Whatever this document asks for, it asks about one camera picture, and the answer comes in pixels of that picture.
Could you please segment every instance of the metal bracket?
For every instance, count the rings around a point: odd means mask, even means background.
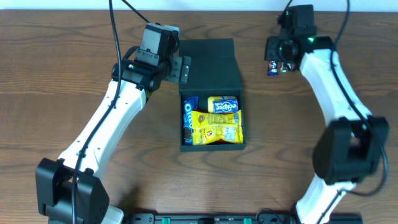
[[[155,216],[150,213],[132,214],[130,224],[154,224]]]
[[[187,56],[172,57],[172,69],[163,80],[173,83],[186,83],[188,81],[191,58]]]
[[[152,52],[147,52],[146,50],[138,49],[135,59],[139,62],[147,63],[154,67],[159,65],[159,55]]]

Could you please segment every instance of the chips bag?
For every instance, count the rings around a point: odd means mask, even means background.
[[[241,110],[233,114],[192,111],[192,124],[194,145],[205,145],[219,140],[243,143]]]

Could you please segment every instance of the white wall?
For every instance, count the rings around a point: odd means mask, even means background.
[[[129,0],[137,9],[184,11],[280,11],[288,0]],[[293,0],[316,11],[345,11],[346,0]],[[128,9],[113,0],[114,9]],[[108,9],[108,0],[0,0],[0,9]],[[351,0],[352,11],[398,12],[398,0]]]

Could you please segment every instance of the box lid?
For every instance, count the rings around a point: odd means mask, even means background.
[[[180,55],[192,58],[180,90],[242,89],[233,39],[181,40]]]

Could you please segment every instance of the blue oreo wrapper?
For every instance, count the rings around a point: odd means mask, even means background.
[[[214,114],[238,112],[238,100],[216,100],[213,102]]]
[[[277,76],[278,75],[278,62],[269,61],[267,75],[268,76]]]
[[[193,128],[192,128],[192,111],[196,110],[198,108],[198,97],[197,96],[192,96],[188,97],[184,100],[183,102],[183,120],[184,120],[184,126],[183,126],[183,137],[184,137],[184,143],[186,145],[192,145],[193,144],[193,139],[192,139],[192,134],[193,134]]]

